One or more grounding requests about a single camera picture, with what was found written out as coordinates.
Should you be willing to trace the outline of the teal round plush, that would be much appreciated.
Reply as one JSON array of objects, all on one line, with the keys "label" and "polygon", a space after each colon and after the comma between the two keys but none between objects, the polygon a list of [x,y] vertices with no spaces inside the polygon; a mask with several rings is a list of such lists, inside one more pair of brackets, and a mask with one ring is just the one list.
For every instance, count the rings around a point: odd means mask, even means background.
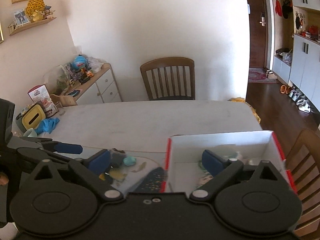
[{"label": "teal round plush", "polygon": [[125,166],[133,166],[135,165],[137,162],[137,159],[136,157],[133,157],[133,156],[127,156],[123,159],[123,164]]}]

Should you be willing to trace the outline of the red cardboard box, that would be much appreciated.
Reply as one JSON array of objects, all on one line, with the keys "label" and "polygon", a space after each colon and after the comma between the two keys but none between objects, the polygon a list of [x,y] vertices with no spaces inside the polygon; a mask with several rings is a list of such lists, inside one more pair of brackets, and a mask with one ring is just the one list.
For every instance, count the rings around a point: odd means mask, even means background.
[{"label": "red cardboard box", "polygon": [[251,131],[170,137],[164,169],[167,178],[162,183],[161,192],[191,194],[204,176],[200,161],[205,150],[217,154],[224,161],[240,160],[255,166],[262,160],[269,160],[295,188],[291,172],[285,167],[286,157],[276,134],[273,131]]}]

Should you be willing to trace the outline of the cream yellow plush tube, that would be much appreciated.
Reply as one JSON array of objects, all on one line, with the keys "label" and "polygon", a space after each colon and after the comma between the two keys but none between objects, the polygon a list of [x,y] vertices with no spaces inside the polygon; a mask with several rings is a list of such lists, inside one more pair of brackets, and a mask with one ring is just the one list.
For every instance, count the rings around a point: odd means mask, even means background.
[{"label": "cream yellow plush tube", "polygon": [[125,180],[127,174],[122,173],[120,170],[110,170],[109,172],[105,172],[99,175],[99,178],[103,181],[106,180],[116,180],[118,182],[122,182]]}]

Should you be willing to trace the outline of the bag of dark items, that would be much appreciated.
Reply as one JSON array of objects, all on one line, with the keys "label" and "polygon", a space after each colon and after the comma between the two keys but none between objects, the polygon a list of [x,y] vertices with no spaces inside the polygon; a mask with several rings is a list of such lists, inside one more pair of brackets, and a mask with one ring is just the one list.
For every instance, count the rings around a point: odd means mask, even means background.
[{"label": "bag of dark items", "polygon": [[119,168],[121,167],[123,160],[126,158],[126,153],[123,150],[117,150],[116,148],[113,148],[110,150],[110,165],[113,168]]}]

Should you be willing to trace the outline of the blue rubber glove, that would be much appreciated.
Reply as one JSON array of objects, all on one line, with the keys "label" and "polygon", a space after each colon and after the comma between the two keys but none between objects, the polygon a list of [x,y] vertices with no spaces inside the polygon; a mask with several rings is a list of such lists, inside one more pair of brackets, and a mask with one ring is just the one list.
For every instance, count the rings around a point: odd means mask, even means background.
[{"label": "blue rubber glove", "polygon": [[38,127],[35,129],[37,134],[41,133],[52,133],[52,131],[56,128],[57,124],[60,122],[59,118],[49,118],[43,119]]}]

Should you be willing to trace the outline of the mint green mug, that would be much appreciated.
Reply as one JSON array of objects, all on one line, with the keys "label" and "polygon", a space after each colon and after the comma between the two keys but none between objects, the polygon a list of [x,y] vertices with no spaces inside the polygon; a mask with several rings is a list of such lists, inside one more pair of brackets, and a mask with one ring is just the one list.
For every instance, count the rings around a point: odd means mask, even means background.
[{"label": "mint green mug", "polygon": [[37,133],[36,133],[35,129],[30,128],[30,129],[25,131],[25,133],[23,134],[23,137],[36,138],[37,137]]}]

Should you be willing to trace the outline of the red white snack bag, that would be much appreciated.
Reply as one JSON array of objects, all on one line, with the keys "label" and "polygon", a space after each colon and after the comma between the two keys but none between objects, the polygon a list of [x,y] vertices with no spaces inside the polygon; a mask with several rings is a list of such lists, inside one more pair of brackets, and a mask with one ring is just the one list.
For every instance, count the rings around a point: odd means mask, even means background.
[{"label": "red white snack bag", "polygon": [[41,105],[46,118],[51,118],[57,113],[57,108],[53,103],[45,84],[33,87],[28,91],[28,95],[33,102]]}]

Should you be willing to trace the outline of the white wooden sideboard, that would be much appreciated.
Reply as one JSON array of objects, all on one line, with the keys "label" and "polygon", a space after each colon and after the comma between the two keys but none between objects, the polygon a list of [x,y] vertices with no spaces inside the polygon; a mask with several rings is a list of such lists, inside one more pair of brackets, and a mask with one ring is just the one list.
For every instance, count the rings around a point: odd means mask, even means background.
[{"label": "white wooden sideboard", "polygon": [[75,97],[71,96],[77,105],[122,102],[112,67],[109,63],[104,63],[101,70],[83,85],[76,81],[75,86],[67,92],[67,95],[74,94],[74,90],[80,91]]}]

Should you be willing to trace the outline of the brown wooden chair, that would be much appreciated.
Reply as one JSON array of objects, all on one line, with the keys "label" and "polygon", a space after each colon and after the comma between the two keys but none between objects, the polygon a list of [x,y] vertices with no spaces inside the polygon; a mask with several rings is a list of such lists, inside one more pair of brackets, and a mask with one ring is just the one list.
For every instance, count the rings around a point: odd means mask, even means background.
[{"label": "brown wooden chair", "polygon": [[302,202],[295,233],[300,239],[319,239],[319,136],[302,130],[286,156],[285,166]]},{"label": "brown wooden chair", "polygon": [[164,57],[146,62],[140,72],[150,101],[195,100],[195,62]]}]

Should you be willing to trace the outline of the blue globe ball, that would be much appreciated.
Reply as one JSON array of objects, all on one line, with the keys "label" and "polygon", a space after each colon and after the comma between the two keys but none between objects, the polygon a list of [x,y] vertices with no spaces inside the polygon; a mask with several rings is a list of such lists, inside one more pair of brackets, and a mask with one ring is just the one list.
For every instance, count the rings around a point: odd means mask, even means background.
[{"label": "blue globe ball", "polygon": [[86,69],[87,68],[86,58],[82,55],[78,55],[75,57],[71,65],[74,70],[81,70],[82,68]]}]

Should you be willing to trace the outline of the brown wooden far chair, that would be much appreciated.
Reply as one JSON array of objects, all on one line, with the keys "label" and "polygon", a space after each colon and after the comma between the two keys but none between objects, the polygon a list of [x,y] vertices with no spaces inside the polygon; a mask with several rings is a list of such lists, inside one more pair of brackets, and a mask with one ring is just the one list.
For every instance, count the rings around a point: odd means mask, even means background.
[{"label": "brown wooden far chair", "polygon": [[140,72],[150,101],[195,100],[195,62],[164,57],[146,62]]}]

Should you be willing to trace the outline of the yellow flower ornament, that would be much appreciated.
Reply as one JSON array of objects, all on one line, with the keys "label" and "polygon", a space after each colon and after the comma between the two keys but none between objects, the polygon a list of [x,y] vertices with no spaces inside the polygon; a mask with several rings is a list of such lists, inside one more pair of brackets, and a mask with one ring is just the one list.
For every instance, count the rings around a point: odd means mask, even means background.
[{"label": "yellow flower ornament", "polygon": [[44,0],[29,0],[27,7],[24,10],[32,23],[43,20],[45,11],[46,5]]}]

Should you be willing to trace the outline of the dark brown entrance door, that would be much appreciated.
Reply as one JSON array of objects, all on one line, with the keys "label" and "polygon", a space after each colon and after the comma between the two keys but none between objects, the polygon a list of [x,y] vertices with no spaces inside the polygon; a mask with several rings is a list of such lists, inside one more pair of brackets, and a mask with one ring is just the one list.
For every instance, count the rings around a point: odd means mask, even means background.
[{"label": "dark brown entrance door", "polygon": [[265,67],[266,60],[266,1],[247,0],[250,28],[250,68]]}]

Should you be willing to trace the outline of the small photo frame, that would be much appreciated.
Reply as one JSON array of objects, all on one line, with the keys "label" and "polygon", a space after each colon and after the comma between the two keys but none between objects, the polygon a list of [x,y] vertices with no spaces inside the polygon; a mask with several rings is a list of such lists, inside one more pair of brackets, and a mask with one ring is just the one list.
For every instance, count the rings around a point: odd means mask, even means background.
[{"label": "small photo frame", "polygon": [[28,16],[25,14],[24,9],[16,10],[14,12],[15,25],[20,27],[30,23]]}]

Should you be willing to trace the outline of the white wall cabinet unit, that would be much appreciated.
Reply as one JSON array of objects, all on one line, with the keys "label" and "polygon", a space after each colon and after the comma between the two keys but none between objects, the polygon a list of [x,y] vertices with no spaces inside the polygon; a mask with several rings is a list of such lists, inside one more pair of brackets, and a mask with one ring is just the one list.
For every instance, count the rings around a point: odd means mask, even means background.
[{"label": "white wall cabinet unit", "polygon": [[272,0],[272,69],[296,103],[308,101],[319,115],[319,0]]}]

